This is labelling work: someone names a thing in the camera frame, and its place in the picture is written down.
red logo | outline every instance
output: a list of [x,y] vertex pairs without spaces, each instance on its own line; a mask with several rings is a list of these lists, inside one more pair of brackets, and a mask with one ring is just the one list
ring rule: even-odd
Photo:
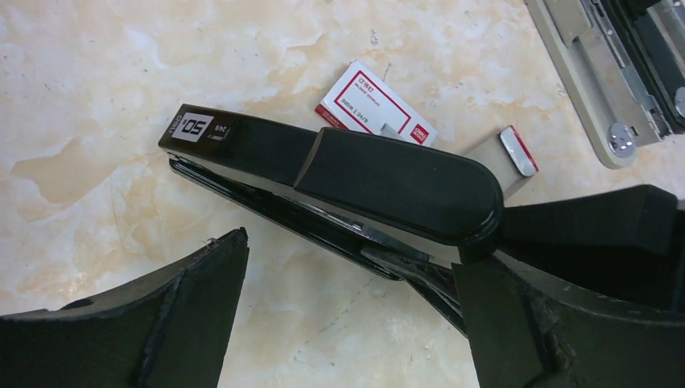
[[416,124],[414,130],[411,131],[411,137],[414,138],[418,144],[423,144],[428,138],[428,131],[426,131],[420,124]]

marble surface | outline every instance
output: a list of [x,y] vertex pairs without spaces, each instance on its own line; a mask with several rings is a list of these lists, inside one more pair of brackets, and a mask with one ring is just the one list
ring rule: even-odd
[[408,286],[173,175],[157,148],[181,103],[317,130],[356,58],[438,149],[516,125],[541,171],[509,205],[643,182],[685,196],[682,138],[600,164],[523,0],[6,0],[0,314],[59,308],[245,226],[220,386],[477,386],[468,342]]

marble tabletop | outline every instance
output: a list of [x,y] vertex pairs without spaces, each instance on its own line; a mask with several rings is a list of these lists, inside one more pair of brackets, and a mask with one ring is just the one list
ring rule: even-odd
[[245,226],[220,386],[477,386],[468,341],[407,285],[179,178],[157,148],[181,103],[318,130],[355,59],[439,130],[435,148],[514,124],[540,173],[508,205],[644,182],[685,196],[682,137],[602,166],[523,0],[6,0],[0,314],[60,308]]

heavy duty stapler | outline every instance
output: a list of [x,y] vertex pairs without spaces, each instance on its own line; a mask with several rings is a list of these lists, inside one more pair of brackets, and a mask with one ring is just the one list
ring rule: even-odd
[[[406,281],[469,339],[483,387],[685,382],[685,211],[669,192],[643,185],[506,208],[498,179],[469,158],[189,106],[159,145],[181,176]],[[182,262],[63,310],[0,317],[0,386],[74,385],[70,366],[84,357],[100,365],[78,370],[89,382],[216,385],[246,232]],[[65,350],[55,337],[86,345]],[[122,358],[88,345],[99,337],[135,343],[116,347]]]
[[602,163],[685,131],[685,5],[676,0],[527,0]]

white and red box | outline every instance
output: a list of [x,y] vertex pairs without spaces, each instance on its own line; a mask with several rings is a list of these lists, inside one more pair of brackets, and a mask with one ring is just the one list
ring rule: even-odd
[[335,128],[430,146],[438,131],[359,61],[354,61],[316,108]]

